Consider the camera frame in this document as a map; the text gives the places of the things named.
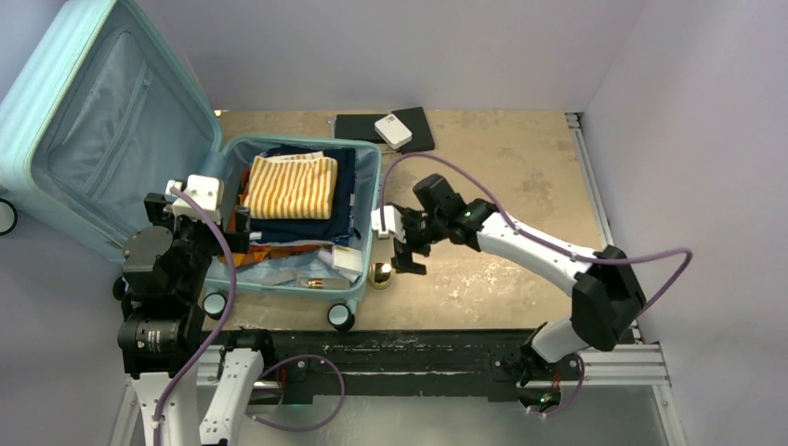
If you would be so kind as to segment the gold round jar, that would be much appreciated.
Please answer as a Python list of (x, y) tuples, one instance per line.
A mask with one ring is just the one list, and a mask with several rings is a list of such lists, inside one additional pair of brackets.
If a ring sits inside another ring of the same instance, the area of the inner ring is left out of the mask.
[(392, 283), (393, 268), (389, 263), (375, 262), (370, 266), (368, 283), (377, 290), (388, 288)]

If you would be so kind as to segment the blue white patterned garment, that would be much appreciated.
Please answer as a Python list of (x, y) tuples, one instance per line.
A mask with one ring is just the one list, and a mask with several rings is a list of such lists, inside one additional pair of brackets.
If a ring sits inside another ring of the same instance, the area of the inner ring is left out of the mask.
[(332, 214), (328, 219), (251, 219), (252, 236), (261, 243), (294, 243), (297, 241), (327, 241), (347, 245), (355, 235), (352, 223), (351, 192), (336, 192)]

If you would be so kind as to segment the orange camouflage garment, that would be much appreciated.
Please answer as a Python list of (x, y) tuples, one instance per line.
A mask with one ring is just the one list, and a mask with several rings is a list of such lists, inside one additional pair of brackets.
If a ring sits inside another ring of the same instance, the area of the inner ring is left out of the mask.
[[(239, 186), (238, 198), (236, 204), (242, 203), (242, 198), (247, 192), (247, 182), (250, 175), (251, 167), (244, 169)], [(230, 221), (226, 227), (227, 230), (236, 229), (236, 216), (234, 211), (230, 212)], [(254, 244), (250, 242), (249, 251), (246, 253), (235, 252), (233, 249), (232, 260), (233, 264), (237, 267), (249, 267), (254, 264), (261, 263), (265, 260), (286, 258), (290, 256), (300, 256), (307, 252), (312, 252), (320, 248), (330, 248), (333, 242), (329, 241), (296, 241), (293, 243), (279, 243), (279, 244)]]

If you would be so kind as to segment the navy blue garment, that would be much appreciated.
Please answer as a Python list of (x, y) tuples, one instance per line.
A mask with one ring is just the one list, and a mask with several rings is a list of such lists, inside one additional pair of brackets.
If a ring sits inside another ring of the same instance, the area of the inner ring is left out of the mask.
[[(356, 167), (356, 152), (353, 149), (327, 149), (327, 150), (319, 150), (324, 155), (334, 158), (338, 162), (338, 177), (335, 186), (335, 193), (345, 191), (351, 192), (352, 197), (350, 198), (352, 210), (353, 210), (353, 194), (355, 188), (355, 167)], [(295, 154), (304, 154), (304, 153), (316, 153), (319, 151), (309, 150), (306, 148), (299, 148), (294, 146), (281, 146), (279, 148), (273, 149), (268, 153), (261, 155), (262, 157), (271, 157), (277, 155), (295, 155)]]

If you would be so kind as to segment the clear gold perfume bottle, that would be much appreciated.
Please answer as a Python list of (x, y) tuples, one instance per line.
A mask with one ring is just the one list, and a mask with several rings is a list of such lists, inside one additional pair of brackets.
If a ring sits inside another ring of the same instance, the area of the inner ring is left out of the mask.
[(297, 277), (295, 285), (316, 290), (347, 290), (350, 287), (350, 281), (344, 277)]

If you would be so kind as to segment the yellow striped garment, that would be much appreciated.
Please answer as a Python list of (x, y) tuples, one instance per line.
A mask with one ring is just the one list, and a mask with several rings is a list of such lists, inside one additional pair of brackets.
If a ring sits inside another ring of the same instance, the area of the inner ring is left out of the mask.
[(254, 219), (327, 220), (332, 214), (338, 162), (322, 152), (257, 156), (241, 205)]

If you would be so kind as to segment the light blue suitcase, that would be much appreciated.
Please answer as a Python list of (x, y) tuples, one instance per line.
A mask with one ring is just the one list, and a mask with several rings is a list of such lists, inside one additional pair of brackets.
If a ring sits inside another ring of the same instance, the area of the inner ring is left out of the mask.
[(1, 103), (1, 193), (50, 228), (119, 263), (148, 226), (143, 201), (191, 174), (236, 202), (244, 169), (286, 148), (355, 152), (348, 244), (371, 262), (381, 153), (333, 138), (225, 141), (192, 76), (132, 1), (69, 1)]

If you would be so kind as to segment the white square box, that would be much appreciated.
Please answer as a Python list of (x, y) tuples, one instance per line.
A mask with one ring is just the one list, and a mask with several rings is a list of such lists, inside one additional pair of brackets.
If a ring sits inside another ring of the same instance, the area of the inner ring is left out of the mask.
[(352, 275), (361, 275), (364, 271), (361, 251), (334, 245), (331, 249), (330, 266), (340, 272)]

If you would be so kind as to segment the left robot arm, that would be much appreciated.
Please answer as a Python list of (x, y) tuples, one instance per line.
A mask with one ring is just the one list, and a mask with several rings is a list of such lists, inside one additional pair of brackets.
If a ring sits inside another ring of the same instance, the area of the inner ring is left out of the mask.
[(277, 355), (266, 330), (219, 334), (217, 387), (198, 407), (197, 361), (203, 354), (206, 273), (221, 246), (200, 220), (175, 216), (162, 194), (144, 200), (150, 226), (125, 243), (123, 275), (113, 289), (124, 320), (117, 335), (125, 372), (149, 445), (235, 445), (256, 380), (274, 374)]

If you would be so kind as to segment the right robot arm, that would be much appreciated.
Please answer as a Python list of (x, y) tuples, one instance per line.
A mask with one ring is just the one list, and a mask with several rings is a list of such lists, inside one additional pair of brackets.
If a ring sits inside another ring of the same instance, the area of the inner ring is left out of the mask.
[(559, 361), (578, 351), (613, 350), (646, 306), (625, 253), (613, 245), (596, 251), (538, 230), (527, 238), (509, 214), (484, 199), (466, 202), (439, 174), (419, 181), (413, 192), (420, 209), (389, 204), (371, 213), (376, 235), (393, 240), (391, 264), (398, 273), (426, 274), (413, 256), (429, 256), (433, 245), (449, 241), (511, 261), (570, 299), (570, 315), (537, 327), (508, 364), (522, 384), (548, 378)]

